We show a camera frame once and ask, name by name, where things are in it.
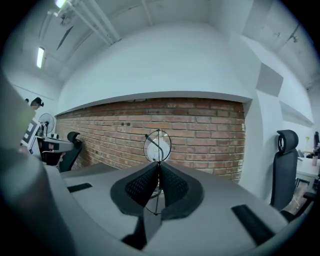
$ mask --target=ceiling light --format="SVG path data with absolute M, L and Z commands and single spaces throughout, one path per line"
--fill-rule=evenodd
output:
M 65 4 L 66 0 L 55 0 L 55 5 L 61 8 Z
M 41 69 L 42 66 L 42 60 L 44 58 L 45 49 L 42 47 L 39 47 L 38 49 L 38 58 L 36 59 L 36 66 Z

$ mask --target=curved wall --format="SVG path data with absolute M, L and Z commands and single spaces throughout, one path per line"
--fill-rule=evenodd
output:
M 116 101 L 198 97 L 246 102 L 228 44 L 209 24 L 157 25 L 131 35 L 78 69 L 57 114 Z

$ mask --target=chair headrest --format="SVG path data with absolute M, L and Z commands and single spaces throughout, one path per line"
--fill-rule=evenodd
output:
M 276 132 L 280 134 L 278 137 L 278 149 L 282 154 L 286 154 L 298 146 L 299 138 L 293 130 L 277 130 Z
M 74 143 L 76 137 L 77 137 L 79 134 L 80 134 L 79 132 L 71 131 L 71 132 L 68 133 L 68 135 L 67 135 L 66 137 L 67 137 L 68 141 Z

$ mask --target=brick wall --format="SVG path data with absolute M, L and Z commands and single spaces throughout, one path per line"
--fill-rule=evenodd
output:
M 144 134 L 161 128 L 172 140 L 168 162 L 239 181 L 244 158 L 244 112 L 239 102 L 158 98 L 88 107 L 57 117 L 55 132 L 84 142 L 73 169 L 103 162 L 124 169 L 147 162 Z

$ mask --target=white ceiling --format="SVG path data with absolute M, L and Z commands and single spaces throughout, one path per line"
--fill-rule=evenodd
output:
M 90 4 L 91 0 L 81 1 L 101 24 L 104 24 Z M 95 1 L 111 21 L 121 39 L 150 26 L 142 0 Z M 219 11 L 221 1 L 223 0 L 146 0 L 146 4 L 153 25 L 180 21 L 208 23 L 213 15 L 212 10 L 215 13 Z M 91 21 L 79 5 L 80 0 L 72 2 L 75 8 L 88 21 Z M 17 60 L 20 66 L 25 66 L 34 73 L 42 72 L 42 75 L 62 85 L 81 64 L 109 46 L 70 8 L 63 8 L 59 17 L 48 15 L 49 11 L 51 13 L 59 11 L 54 0 L 40 1 L 21 22 L 21 26 L 8 40 L 8 58 Z M 294 33 L 295 38 L 290 38 L 298 22 L 277 1 L 274 1 L 271 9 L 267 11 L 266 21 L 254 39 L 276 52 L 306 87 L 311 86 L 320 78 L 319 60 L 311 40 L 301 25 Z M 66 19 L 65 25 L 61 25 L 63 14 L 70 17 L 69 23 Z M 70 33 L 57 50 L 66 31 L 72 26 Z M 116 43 L 117 39 L 111 30 L 105 25 L 103 27 L 111 41 Z M 39 46 L 45 48 L 45 60 L 41 71 L 36 67 Z

